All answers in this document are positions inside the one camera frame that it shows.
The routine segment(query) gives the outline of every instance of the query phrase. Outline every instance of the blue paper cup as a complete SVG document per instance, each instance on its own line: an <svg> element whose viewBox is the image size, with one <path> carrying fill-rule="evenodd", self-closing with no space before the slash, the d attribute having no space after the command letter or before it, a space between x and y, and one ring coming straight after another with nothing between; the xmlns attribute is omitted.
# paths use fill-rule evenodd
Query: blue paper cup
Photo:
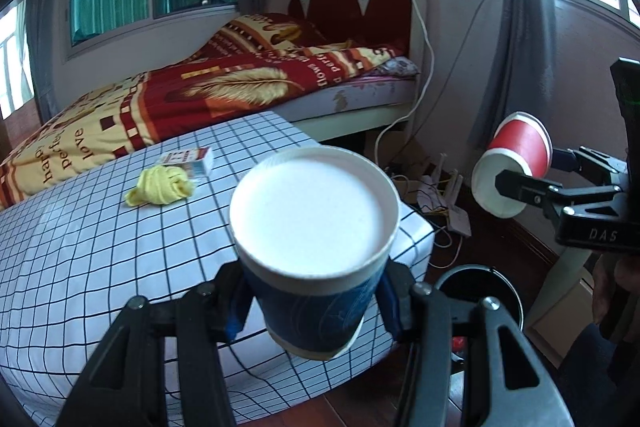
<svg viewBox="0 0 640 427"><path fill-rule="evenodd" d="M277 153L238 184L236 251L273 339L311 360L348 349L398 231L391 180L335 147Z"/></svg>

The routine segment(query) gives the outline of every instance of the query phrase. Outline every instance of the window sill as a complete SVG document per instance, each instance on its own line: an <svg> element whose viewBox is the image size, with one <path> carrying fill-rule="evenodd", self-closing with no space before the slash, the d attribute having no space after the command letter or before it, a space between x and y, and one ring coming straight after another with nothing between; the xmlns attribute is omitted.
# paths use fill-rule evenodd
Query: window sill
<svg viewBox="0 0 640 427"><path fill-rule="evenodd" d="M588 12L592 15L595 15L599 19L602 19L608 23L613 24L621 31L628 34L630 37L636 39L640 42L640 28L638 28L635 24L629 22L624 17L616 13L615 8L605 8L601 6L599 3L591 0L559 0L561 2L565 2L571 4L572 6L577 6L581 10Z"/></svg>
<svg viewBox="0 0 640 427"><path fill-rule="evenodd" d="M212 6L209 8L197 8L193 10L176 12L169 15L158 17L156 19L149 18L149 19L144 19L144 20L132 23L132 24L127 24L126 26L121 26L120 28L116 28L109 32L103 33L102 35L93 37L85 42L80 42L75 46L71 46L68 32L65 31L64 38L67 43L66 60L73 60L74 58L77 58L80 55L84 55L85 53L94 51L105 44L108 44L110 42L115 42L117 40L120 40L121 38L142 33L152 28L158 28L161 26L165 26L167 24L173 24L176 21L188 20L188 19L199 19L202 17L226 15L231 13L239 14L237 4L229 4L225 6ZM68 29L68 22L65 22L63 27Z"/></svg>

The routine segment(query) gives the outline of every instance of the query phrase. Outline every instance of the red headboard panel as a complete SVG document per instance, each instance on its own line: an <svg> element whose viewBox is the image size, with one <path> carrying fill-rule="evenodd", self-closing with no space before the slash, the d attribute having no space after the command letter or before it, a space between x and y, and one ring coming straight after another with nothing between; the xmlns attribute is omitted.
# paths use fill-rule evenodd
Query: red headboard panel
<svg viewBox="0 0 640 427"><path fill-rule="evenodd" d="M300 0L291 0L289 15L312 22L329 42L354 39L366 46L392 44L408 55L411 0L369 0L363 14L358 0L309 0L306 17Z"/></svg>

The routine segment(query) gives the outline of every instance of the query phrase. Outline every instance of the checkered tablecloth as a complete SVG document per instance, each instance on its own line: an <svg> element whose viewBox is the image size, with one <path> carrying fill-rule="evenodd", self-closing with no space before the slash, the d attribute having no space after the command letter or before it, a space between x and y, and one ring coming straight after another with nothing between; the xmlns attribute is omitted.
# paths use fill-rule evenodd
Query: checkered tablecloth
<svg viewBox="0 0 640 427"><path fill-rule="evenodd" d="M133 295L178 298L236 258L228 230L242 175L278 150L314 146L272 112L218 124L148 147L40 192L0 214L0 373L34 422L53 425L87 358ZM129 208L123 195L161 153L209 146L208 182L186 201ZM407 206L392 256L423 277L431 225ZM353 347L330 362L286 353L264 329L256 302L246 328L220 347L241 423L286 409L361 373L392 347L372 302ZM176 346L167 340L171 425L182 425Z"/></svg>

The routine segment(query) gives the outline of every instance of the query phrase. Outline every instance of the black bucket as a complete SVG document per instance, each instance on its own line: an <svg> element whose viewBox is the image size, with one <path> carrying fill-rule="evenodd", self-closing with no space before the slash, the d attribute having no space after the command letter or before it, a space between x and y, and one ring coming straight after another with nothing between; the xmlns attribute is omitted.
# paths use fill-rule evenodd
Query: black bucket
<svg viewBox="0 0 640 427"><path fill-rule="evenodd" d="M464 264L446 272L435 286L447 297L461 301L476 303L485 297L497 298L522 331L524 311L520 296L507 277L494 268L481 264Z"/></svg>

